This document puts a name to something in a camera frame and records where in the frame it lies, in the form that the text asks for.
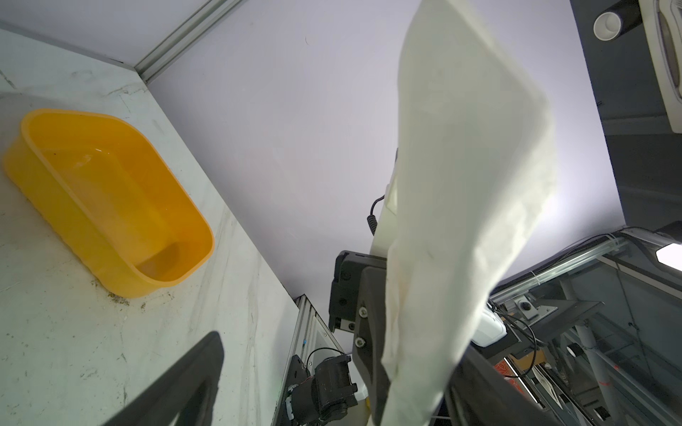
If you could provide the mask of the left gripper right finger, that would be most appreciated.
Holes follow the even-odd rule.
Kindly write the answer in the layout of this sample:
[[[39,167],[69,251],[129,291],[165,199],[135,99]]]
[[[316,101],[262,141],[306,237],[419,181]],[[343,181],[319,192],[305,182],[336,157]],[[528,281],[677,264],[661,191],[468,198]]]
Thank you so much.
[[[474,348],[455,367],[447,387],[453,425],[555,425],[557,422],[524,397]]]

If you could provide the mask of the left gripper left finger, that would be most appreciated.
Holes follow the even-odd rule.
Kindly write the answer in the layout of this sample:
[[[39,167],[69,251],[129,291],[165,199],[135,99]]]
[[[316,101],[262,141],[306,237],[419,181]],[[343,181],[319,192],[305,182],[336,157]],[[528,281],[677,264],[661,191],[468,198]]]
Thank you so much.
[[[210,425],[225,358],[211,331],[107,425]]]

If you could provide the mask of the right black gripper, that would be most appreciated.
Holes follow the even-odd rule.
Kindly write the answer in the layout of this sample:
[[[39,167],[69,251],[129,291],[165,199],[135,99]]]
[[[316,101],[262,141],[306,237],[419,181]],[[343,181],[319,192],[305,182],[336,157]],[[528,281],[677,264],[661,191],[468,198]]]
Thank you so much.
[[[385,268],[385,257],[341,251],[335,261],[329,303],[331,332],[353,333],[355,323],[353,362],[368,389],[374,425],[381,424],[391,386],[382,364],[386,328]]]

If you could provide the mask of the white paper napkin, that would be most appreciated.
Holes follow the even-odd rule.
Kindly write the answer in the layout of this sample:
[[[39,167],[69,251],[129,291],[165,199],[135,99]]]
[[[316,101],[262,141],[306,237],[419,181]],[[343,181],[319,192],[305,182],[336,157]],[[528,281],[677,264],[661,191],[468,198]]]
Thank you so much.
[[[424,425],[556,184],[543,92],[465,1],[424,1],[398,78],[385,425]]]

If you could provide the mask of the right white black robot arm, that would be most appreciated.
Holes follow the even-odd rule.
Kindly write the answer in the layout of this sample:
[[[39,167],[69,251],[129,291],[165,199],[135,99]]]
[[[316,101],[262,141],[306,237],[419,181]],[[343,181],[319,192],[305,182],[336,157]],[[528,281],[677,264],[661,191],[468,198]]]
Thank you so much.
[[[339,254],[330,327],[354,323],[375,425],[422,425],[470,343],[504,335],[487,296],[512,247],[492,252],[504,188],[482,171],[397,159],[387,186],[394,229],[385,253]]]

